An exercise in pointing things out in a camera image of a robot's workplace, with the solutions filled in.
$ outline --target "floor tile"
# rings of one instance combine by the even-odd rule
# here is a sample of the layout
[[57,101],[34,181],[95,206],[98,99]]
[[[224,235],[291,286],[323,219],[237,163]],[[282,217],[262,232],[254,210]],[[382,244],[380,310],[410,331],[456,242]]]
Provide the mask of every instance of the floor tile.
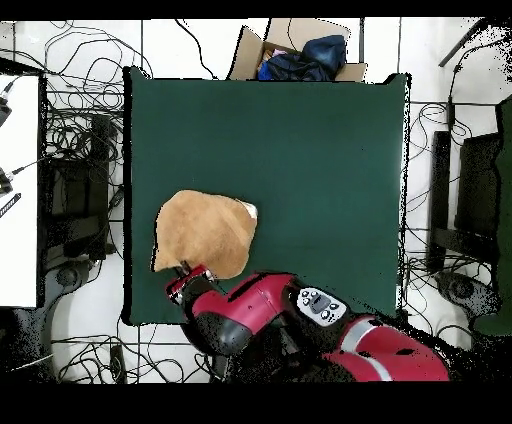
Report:
[[[439,62],[474,21],[469,18],[402,19],[400,72],[412,75],[411,100],[447,101],[453,69],[465,49],[485,44],[498,36],[482,34],[440,68]],[[455,79],[454,101],[497,103],[512,92],[502,71],[503,54],[496,53],[496,49],[479,50],[469,55],[463,65],[464,69]]]
[[[141,354],[152,360],[153,363],[169,359],[177,361],[183,368],[185,378],[198,368],[194,361],[194,355],[198,352],[193,346],[151,345],[149,348],[149,356],[148,346],[141,346]],[[126,369],[136,370],[137,355],[125,349],[124,356]],[[199,364],[202,365],[203,359],[201,357],[197,357],[197,359]],[[165,380],[155,370],[152,370],[144,359],[141,358],[140,364],[140,383],[165,383]],[[158,364],[158,368],[169,381],[180,381],[182,378],[180,368],[170,361]],[[187,383],[206,383],[208,380],[209,375],[199,370],[187,380]]]
[[[115,63],[121,66],[141,63],[139,53],[110,41],[117,37],[140,52],[140,21],[82,20],[73,21],[73,28],[69,28],[58,29],[48,21],[19,22],[16,24],[16,48],[46,64],[51,71],[62,73],[63,78],[75,86],[81,86],[82,81],[65,75],[122,82],[122,71]],[[19,61],[37,67],[22,55]],[[61,77],[50,76],[48,80],[57,90],[70,89]]]
[[[94,268],[89,279],[97,275]],[[99,278],[58,303],[52,325],[52,339],[94,334],[116,334],[123,305],[123,261],[111,255],[102,264]]]
[[[110,349],[108,344],[104,345],[95,345],[96,347],[96,354],[98,355],[98,358],[100,360],[100,366],[101,364],[108,365],[110,363]],[[91,376],[94,378],[95,384],[100,384],[101,380],[97,377],[99,374],[98,367],[91,361],[98,359],[96,358],[93,348],[88,347],[87,344],[84,343],[66,343],[66,344],[54,344],[53,345],[53,366],[55,369],[55,373],[57,377],[62,377],[63,380],[66,381],[74,381],[81,378],[86,378],[83,381],[80,381],[81,384],[89,384],[90,378],[88,377],[87,370],[91,374]],[[70,364],[71,360],[73,359],[73,363],[78,362],[80,359],[84,360],[83,365],[77,364],[68,367],[65,369],[65,367]],[[101,372],[101,376],[105,383],[111,384],[113,382],[112,375],[110,371],[104,370]]]
[[397,72],[400,18],[365,18],[364,59],[368,64],[365,82],[383,83]]
[[[246,19],[185,21],[180,23],[199,41],[203,63],[219,79],[225,79],[231,69],[242,25],[257,23]],[[155,78],[212,79],[201,66],[196,42],[172,19],[144,21],[143,48]]]

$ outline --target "black stand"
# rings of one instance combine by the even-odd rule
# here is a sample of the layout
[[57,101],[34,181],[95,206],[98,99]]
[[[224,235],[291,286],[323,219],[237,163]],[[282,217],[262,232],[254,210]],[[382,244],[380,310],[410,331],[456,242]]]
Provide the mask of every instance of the black stand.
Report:
[[446,55],[446,57],[439,62],[439,66],[441,68],[446,65],[450,59],[455,56],[455,54],[466,44],[472,37],[474,37],[478,32],[482,31],[485,27],[487,27],[488,22],[487,19],[482,18],[476,21],[473,26],[464,34],[464,36],[460,39],[460,41],[455,45],[453,49],[450,50],[450,53]]
[[473,231],[447,229],[450,147],[451,139],[448,131],[437,131],[434,133],[432,143],[432,185],[428,218],[430,232],[426,253],[427,269],[432,273],[443,270],[446,250],[458,252],[491,264],[496,263],[498,257],[498,249],[494,238],[482,236]]
[[51,356],[53,315],[64,295],[88,282],[92,265],[88,260],[67,262],[49,271],[44,282],[45,303],[41,308],[0,308],[2,383],[57,381]]
[[108,165],[112,128],[107,116],[94,115],[87,158],[52,159],[45,165],[46,191],[53,193],[47,210],[47,248],[63,246],[64,256],[104,260],[108,253]]

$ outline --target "green mat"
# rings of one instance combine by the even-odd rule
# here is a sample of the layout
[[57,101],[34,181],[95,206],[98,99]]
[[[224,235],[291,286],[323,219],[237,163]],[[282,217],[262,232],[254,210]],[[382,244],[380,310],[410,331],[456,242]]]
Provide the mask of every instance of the green mat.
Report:
[[356,311],[394,315],[406,83],[148,80],[125,70],[130,323],[183,322],[164,294],[174,272],[150,271],[156,215],[182,189],[258,208],[249,263],[226,289],[251,271],[283,270]]

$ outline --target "towel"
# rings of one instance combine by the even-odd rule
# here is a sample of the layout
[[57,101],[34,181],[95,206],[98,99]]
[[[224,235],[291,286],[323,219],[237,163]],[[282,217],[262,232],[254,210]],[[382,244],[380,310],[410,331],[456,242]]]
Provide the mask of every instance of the towel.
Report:
[[240,275],[257,225],[254,205],[192,190],[177,192],[158,212],[152,270],[206,266],[218,279]]

